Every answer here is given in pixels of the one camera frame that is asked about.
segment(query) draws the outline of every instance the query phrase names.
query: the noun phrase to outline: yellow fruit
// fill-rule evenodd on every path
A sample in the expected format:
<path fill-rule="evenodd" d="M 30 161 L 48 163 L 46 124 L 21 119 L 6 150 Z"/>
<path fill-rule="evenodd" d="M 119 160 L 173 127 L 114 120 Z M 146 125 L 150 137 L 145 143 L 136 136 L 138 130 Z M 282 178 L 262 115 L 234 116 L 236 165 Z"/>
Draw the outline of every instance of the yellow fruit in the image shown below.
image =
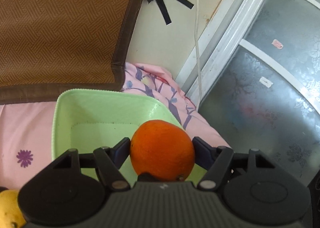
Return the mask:
<path fill-rule="evenodd" d="M 0 193 L 0 228 L 21 228 L 26 221 L 18 206 L 18 191 Z"/>

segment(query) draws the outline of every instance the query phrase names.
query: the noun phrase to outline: screw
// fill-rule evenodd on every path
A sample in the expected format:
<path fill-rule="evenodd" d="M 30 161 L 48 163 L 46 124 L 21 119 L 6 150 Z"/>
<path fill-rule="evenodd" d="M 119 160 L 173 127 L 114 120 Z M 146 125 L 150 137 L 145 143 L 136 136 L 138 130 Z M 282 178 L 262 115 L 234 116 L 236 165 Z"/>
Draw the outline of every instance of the screw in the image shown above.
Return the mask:
<path fill-rule="evenodd" d="M 129 186 L 129 184 L 126 181 L 123 180 L 118 180 L 118 181 L 114 181 L 111 186 L 116 189 L 116 190 L 122 190 L 125 189 Z"/>
<path fill-rule="evenodd" d="M 177 177 L 177 181 L 184 181 L 183 175 L 178 176 L 178 177 Z"/>
<path fill-rule="evenodd" d="M 204 180 L 200 182 L 200 186 L 203 189 L 213 189 L 216 187 L 216 182 L 211 181 L 211 180 Z"/>

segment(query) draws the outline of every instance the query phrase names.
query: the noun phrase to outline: white sticker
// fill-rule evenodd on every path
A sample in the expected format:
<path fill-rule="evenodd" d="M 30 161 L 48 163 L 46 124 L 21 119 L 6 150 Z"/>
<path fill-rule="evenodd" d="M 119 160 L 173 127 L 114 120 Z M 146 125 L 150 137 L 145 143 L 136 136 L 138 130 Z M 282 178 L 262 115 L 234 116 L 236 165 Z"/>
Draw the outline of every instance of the white sticker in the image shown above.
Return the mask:
<path fill-rule="evenodd" d="M 259 82 L 261 82 L 267 88 L 270 88 L 272 86 L 272 84 L 273 84 L 272 81 L 268 80 L 267 78 L 265 78 L 263 76 L 260 78 Z"/>
<path fill-rule="evenodd" d="M 159 186 L 162 190 L 165 190 L 167 189 L 169 186 L 167 184 L 163 184 L 161 186 Z"/>
<path fill-rule="evenodd" d="M 277 39 L 273 40 L 272 45 L 277 47 L 279 50 L 281 50 L 283 48 L 283 44 L 280 43 Z"/>

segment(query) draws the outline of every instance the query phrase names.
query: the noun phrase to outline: green plastic tray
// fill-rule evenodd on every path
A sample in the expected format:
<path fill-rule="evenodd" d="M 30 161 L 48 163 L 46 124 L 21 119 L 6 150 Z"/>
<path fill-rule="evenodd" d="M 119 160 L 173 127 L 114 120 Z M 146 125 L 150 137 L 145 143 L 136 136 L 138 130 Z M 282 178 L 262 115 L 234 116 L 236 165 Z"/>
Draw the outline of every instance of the green plastic tray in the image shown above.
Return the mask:
<path fill-rule="evenodd" d="M 172 113 L 158 100 L 128 93 L 73 89 L 62 93 L 52 125 L 52 159 L 70 148 L 92 153 L 101 146 L 113 147 L 122 138 L 132 138 L 137 128 L 149 120 L 164 120 L 181 127 Z M 94 169 L 83 174 L 97 178 Z M 131 185 L 137 180 L 130 157 L 120 172 Z M 206 170 L 195 165 L 188 180 L 195 184 Z"/>

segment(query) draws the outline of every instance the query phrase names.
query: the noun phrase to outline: pink blanket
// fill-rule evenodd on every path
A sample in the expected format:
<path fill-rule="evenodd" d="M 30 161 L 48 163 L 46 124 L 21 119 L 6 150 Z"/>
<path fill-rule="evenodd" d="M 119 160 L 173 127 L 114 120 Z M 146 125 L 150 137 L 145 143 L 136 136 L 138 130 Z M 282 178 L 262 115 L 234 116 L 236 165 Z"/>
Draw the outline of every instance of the pink blanket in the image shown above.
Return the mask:
<path fill-rule="evenodd" d="M 211 146 L 228 146 L 196 112 L 193 103 L 158 66 L 126 63 L 122 92 L 147 95 L 164 103 L 188 135 Z M 51 162 L 51 128 L 55 102 L 0 106 L 0 186 L 19 189 Z"/>

